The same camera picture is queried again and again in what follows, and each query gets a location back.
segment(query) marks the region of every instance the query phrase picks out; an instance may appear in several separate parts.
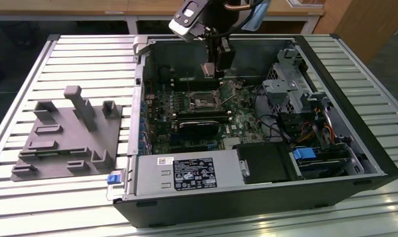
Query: floor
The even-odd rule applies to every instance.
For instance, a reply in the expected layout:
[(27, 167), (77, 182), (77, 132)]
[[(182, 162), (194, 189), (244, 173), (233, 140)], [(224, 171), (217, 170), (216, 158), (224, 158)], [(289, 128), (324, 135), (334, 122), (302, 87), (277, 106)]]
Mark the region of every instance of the floor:
[[(28, 27), (35, 36), (31, 42), (16, 37), (16, 32), (27, 32)], [(39, 22), (31, 23), (31, 25), (17, 22), (3, 24), (0, 27), (0, 68), (5, 72), (5, 79), (0, 81), (0, 122), (49, 34), (126, 34), (126, 30), (124, 22)], [(367, 67), (398, 100), (398, 33)]]

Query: metal frame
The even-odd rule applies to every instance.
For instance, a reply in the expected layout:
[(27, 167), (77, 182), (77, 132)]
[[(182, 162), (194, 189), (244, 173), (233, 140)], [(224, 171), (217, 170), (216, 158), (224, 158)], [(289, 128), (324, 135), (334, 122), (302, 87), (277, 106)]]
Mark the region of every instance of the metal frame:
[[(265, 16), (264, 21), (302, 21), (305, 25), (302, 27), (301, 34), (312, 34), (321, 16)], [(128, 31), (132, 35), (138, 34), (137, 21), (156, 21), (170, 20), (172, 16), (168, 15), (133, 15), (126, 16), (122, 14), (114, 14), (108, 16), (44, 16), (44, 15), (0, 15), (0, 21), (126, 21)]]
[[(264, 21), (302, 21), (305, 22), (301, 34), (312, 34), (318, 22), (320, 16), (265, 16)], [(170, 21), (172, 16), (138, 15), (128, 16), (126, 26), (130, 34), (138, 34), (137, 21)]]
[(302, 4), (298, 0), (286, 0), (290, 7), (322, 9), (324, 4)]
[[(393, 97), (389, 96), (387, 91), (378, 84), (375, 77), (353, 56), (345, 44), (337, 43), (329, 35), (305, 37), (316, 53), (324, 55), (322, 62), (330, 65), (328, 70), (334, 74), (334, 79), (349, 96), (357, 111), (362, 114), (366, 124), (373, 129), (375, 135), (381, 135), (378, 137), (381, 144), (398, 166), (398, 147), (395, 147), (398, 140), (393, 139), (394, 135), (391, 134), (383, 136), (383, 133), (378, 130), (382, 126), (390, 126), (391, 122), (398, 122), (398, 114), (387, 114), (391, 110), (398, 111), (398, 103), (391, 103)], [(91, 50), (84, 49), (88, 43), (83, 43), (81, 39), (89, 41), (98, 38), (108, 38), (109, 43), (97, 43), (91, 46), (130, 47), (126, 43), (117, 43), (118, 40), (116, 38), (125, 39), (132, 38), (132, 36), (61, 36), (60, 39), (77, 39), (79, 43), (65, 44), (67, 48), (73, 48), (73, 50), (55, 50), (53, 53), (60, 52), (60, 57), (63, 57), (61, 54), (68, 52), (73, 53), (73, 55), (67, 57), (79, 57), (76, 55), (81, 52), (91, 52)], [(33, 121), (35, 117), (31, 112), (23, 111), (23, 109), (28, 109), (35, 105), (33, 101), (27, 102), (24, 98), (32, 96), (32, 88), (51, 86), (55, 82), (52, 81), (52, 76), (49, 80), (39, 80), (37, 76), (48, 60), (47, 55), (52, 51), (52, 44), (52, 41), (47, 42), (24, 82), (23, 89), (0, 125), (0, 236), (39, 236), (47, 234), (53, 237), (63, 235), (67, 237), (137, 235), (182, 235), (184, 237), (212, 235), (398, 236), (398, 180), (377, 190), (357, 194), (334, 207), (192, 223), (164, 229), (136, 229), (130, 226), (112, 207), (112, 202), (106, 201), (106, 175), (28, 181), (27, 183), (8, 181), (5, 178), (7, 174), (9, 174), (7, 166), (13, 164), (16, 151), (24, 144), (21, 140), (24, 136), (17, 135), (17, 132), (23, 130), (21, 127), (32, 127), (31, 121)], [(130, 48), (125, 48), (124, 53), (128, 53), (128, 51), (132, 52)], [(97, 86), (95, 87), (98, 87), (101, 81), (106, 80), (96, 81)], [(375, 88), (353, 89), (350, 87), (351, 85), (358, 86), (359, 84), (357, 83), (362, 81), (375, 84)], [(316, 87), (321, 89), (320, 84), (316, 81), (314, 83)], [(106, 93), (110, 93), (114, 89), (106, 88), (104, 90)], [(91, 94), (91, 97), (97, 97), (98, 94)], [(382, 98), (386, 99), (387, 105), (383, 105)], [(116, 99), (120, 103), (132, 103), (130, 97), (117, 96)], [(129, 107), (125, 107), (122, 110), (126, 115), (129, 113), (125, 111), (129, 109)], [(375, 115), (375, 110), (383, 111), (385, 114)], [(126, 152), (128, 136), (129, 130), (125, 128), (120, 131), (118, 150), (121, 152)], [(126, 167), (126, 163), (126, 157), (118, 157), (116, 168)], [(122, 194), (122, 188), (114, 187), (114, 192)]]

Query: aluminum extrusion table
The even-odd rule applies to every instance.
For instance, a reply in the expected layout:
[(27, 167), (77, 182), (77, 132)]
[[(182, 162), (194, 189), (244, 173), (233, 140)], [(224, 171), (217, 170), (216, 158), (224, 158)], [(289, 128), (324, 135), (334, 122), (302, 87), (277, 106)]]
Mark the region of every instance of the aluminum extrusion table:
[[(398, 166), (398, 103), (341, 39), (305, 36)], [(37, 100), (57, 107), (67, 85), (92, 105), (122, 105), (116, 169), (126, 167), (134, 84), (134, 36), (51, 37), (0, 125), (0, 236), (371, 236), (398, 235), (398, 180), (333, 207), (178, 226), (136, 229), (106, 199), (106, 175), (12, 182), (11, 169), (31, 131)], [(309, 69), (314, 80), (317, 76)]]

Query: power supply label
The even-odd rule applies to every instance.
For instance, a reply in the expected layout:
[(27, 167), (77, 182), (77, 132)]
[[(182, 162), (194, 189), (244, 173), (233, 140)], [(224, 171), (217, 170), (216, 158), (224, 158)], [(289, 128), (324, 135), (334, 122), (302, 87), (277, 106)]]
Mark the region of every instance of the power supply label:
[(173, 188), (177, 191), (217, 187), (212, 158), (174, 160), (172, 165)]

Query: wooden table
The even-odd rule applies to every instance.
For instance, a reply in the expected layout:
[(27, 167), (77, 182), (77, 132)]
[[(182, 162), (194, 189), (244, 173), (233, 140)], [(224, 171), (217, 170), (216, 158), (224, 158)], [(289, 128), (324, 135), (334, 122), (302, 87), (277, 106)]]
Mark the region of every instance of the wooden table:
[[(182, 0), (129, 0), (126, 23), (130, 34), (137, 34), (137, 21), (170, 20), (182, 5)], [(305, 22), (301, 33), (313, 33), (322, 9), (290, 7), (286, 0), (272, 0), (264, 21)]]
[[(138, 34), (137, 21), (170, 20), (181, 5), (182, 0), (0, 0), (0, 21), (125, 20), (129, 33)], [(264, 20), (301, 22), (301, 33), (310, 34), (324, 14), (272, 0)]]

